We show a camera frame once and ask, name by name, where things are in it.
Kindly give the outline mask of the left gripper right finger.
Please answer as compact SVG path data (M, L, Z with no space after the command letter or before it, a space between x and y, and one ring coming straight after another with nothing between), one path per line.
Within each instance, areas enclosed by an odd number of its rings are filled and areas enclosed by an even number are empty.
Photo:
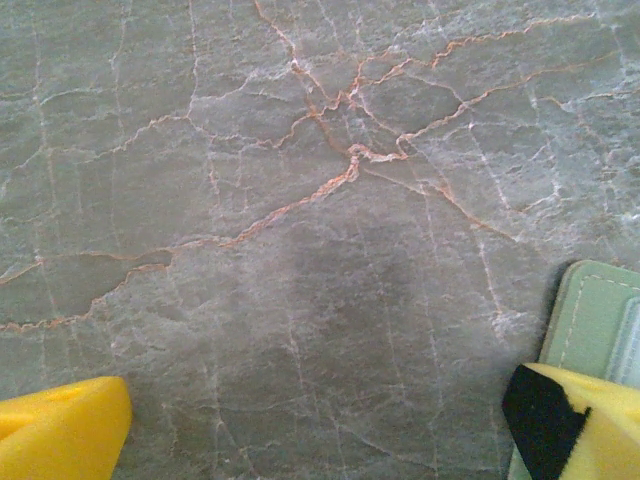
M502 410L531 480L640 480L640 390L525 363Z

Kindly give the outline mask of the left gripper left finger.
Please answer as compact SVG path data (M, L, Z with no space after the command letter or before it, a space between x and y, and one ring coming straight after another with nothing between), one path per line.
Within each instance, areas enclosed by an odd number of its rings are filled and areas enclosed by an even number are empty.
M131 423L116 376L0 401L0 480L111 480Z

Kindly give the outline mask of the green card holder wallet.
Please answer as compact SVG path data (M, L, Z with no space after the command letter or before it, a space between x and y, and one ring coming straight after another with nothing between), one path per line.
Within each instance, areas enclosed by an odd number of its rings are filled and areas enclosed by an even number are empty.
M571 265L534 363L640 390L640 273L590 260ZM531 480L516 446L508 480Z

